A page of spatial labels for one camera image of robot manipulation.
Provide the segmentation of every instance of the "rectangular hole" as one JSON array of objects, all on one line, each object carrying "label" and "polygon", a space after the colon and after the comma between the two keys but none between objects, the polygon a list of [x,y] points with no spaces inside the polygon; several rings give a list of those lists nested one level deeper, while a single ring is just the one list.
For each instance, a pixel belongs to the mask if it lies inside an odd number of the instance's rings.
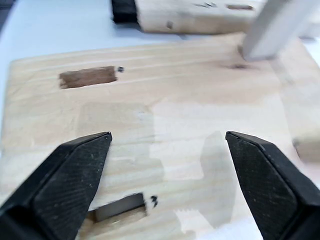
[{"label": "rectangular hole", "polygon": [[227,4],[226,7],[231,10],[254,10],[253,6],[245,4]]},{"label": "rectangular hole", "polygon": [[126,196],[88,212],[76,239],[85,240],[119,229],[146,216],[147,209],[143,193]]},{"label": "rectangular hole", "polygon": [[93,67],[78,71],[66,71],[59,75],[60,88],[72,89],[95,84],[107,84],[117,80],[114,66]]}]

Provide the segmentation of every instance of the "wooden board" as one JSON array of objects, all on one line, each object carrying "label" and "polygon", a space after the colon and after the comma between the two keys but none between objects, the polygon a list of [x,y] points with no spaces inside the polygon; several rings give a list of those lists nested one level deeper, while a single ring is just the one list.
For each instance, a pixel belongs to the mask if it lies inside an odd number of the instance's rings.
[{"label": "wooden board", "polygon": [[[137,18],[147,33],[226,34],[244,32],[266,0],[135,0]],[[314,8],[298,35],[320,34],[320,10]]]},{"label": "wooden board", "polygon": [[[111,131],[113,142],[90,209],[142,192],[147,216],[117,227],[97,225],[85,239],[198,239],[225,228],[230,232],[243,221],[249,223],[245,236],[261,239],[225,132],[275,143],[320,183],[292,146],[293,133],[303,133],[296,126],[305,123],[304,116],[290,114],[304,109],[293,90],[317,86],[320,71],[298,41],[277,60],[247,63],[237,50],[242,38],[232,34],[13,62],[2,134],[1,202],[59,144]],[[59,88],[60,73],[103,66],[122,66],[124,72],[111,83]],[[153,195],[158,196],[155,208]]]}]

